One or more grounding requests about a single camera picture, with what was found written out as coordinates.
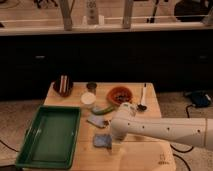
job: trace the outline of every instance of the cabinet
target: cabinet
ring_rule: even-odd
[[[213,30],[0,37],[0,99],[45,97],[73,81],[152,82],[157,91],[212,89]]]

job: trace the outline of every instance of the red bowl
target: red bowl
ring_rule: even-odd
[[[123,86],[115,87],[108,92],[107,100],[116,106],[120,106],[120,104],[124,102],[131,103],[132,92],[130,89]]]

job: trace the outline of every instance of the spoon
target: spoon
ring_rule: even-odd
[[[146,83],[144,84],[144,87],[141,90],[140,104],[137,105],[139,111],[144,111],[147,109],[147,106],[145,105],[145,101],[146,101]]]

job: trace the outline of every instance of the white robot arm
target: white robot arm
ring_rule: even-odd
[[[127,133],[164,139],[213,150],[213,119],[137,118],[136,108],[123,103],[110,124],[112,140],[122,141]]]

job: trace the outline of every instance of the green tray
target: green tray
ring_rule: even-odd
[[[41,106],[15,165],[69,169],[72,166],[81,111],[78,107]]]

